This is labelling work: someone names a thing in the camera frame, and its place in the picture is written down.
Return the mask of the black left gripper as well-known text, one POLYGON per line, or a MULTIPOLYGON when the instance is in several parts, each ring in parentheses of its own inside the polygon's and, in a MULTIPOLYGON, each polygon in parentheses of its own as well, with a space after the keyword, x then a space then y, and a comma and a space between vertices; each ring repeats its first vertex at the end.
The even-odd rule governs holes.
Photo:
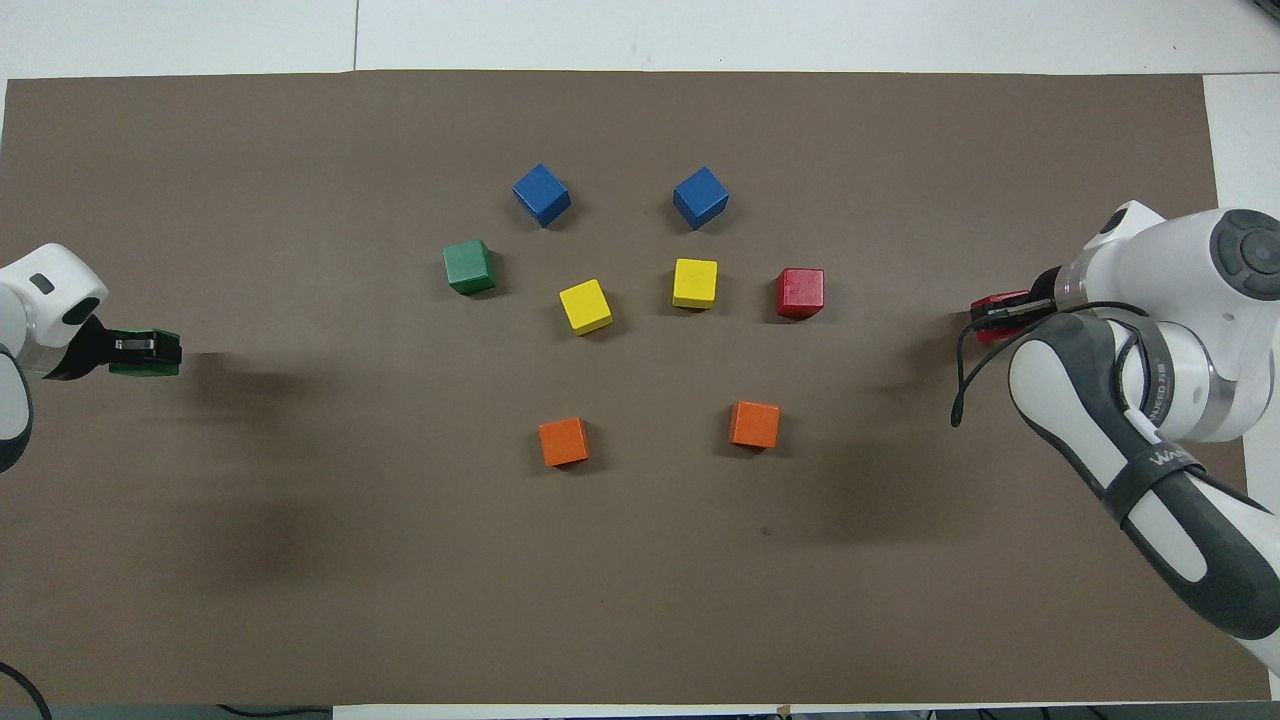
POLYGON ((109 363, 180 363, 182 347, 173 338, 115 338, 99 318, 77 331, 46 380, 77 380, 109 363))

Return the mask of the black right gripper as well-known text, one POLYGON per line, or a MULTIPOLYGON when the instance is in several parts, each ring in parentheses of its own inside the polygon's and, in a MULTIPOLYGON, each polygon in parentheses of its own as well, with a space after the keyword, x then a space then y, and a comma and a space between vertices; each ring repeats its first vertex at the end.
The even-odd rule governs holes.
POLYGON ((1051 266, 1032 283, 1029 299, 982 299, 972 305, 972 322, 977 329, 1020 329, 1056 306, 1059 275, 1062 266, 1051 266))

